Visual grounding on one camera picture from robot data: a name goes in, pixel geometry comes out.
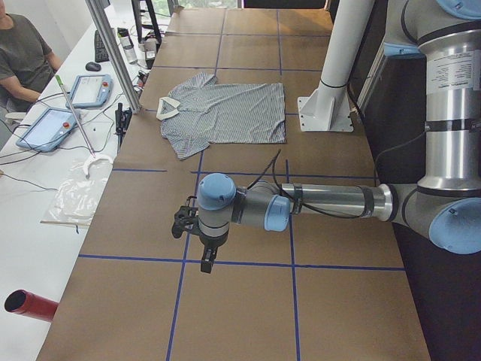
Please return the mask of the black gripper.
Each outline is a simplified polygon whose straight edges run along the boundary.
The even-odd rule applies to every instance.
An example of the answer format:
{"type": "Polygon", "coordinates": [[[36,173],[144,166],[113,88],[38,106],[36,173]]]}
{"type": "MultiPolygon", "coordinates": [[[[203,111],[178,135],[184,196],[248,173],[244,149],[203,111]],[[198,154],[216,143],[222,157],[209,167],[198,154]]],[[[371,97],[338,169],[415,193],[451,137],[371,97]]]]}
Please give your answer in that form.
{"type": "Polygon", "coordinates": [[[201,261],[201,272],[211,273],[213,268],[212,259],[216,259],[218,248],[224,245],[225,236],[210,237],[206,235],[200,236],[201,243],[204,245],[204,252],[201,261]]]}

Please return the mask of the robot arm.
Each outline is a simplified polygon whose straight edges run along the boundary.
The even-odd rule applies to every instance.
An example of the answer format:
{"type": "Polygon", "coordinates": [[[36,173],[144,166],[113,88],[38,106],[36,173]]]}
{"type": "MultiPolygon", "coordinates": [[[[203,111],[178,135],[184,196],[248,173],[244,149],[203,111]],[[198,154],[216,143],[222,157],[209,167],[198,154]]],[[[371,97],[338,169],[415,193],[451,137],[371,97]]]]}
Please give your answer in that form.
{"type": "Polygon", "coordinates": [[[407,226],[451,253],[480,250],[480,3],[391,1],[387,56],[426,58],[425,175],[415,184],[344,187],[266,183],[237,187],[204,177],[192,232],[211,272],[231,224],[283,231],[289,216],[314,211],[376,217],[407,226]]]}

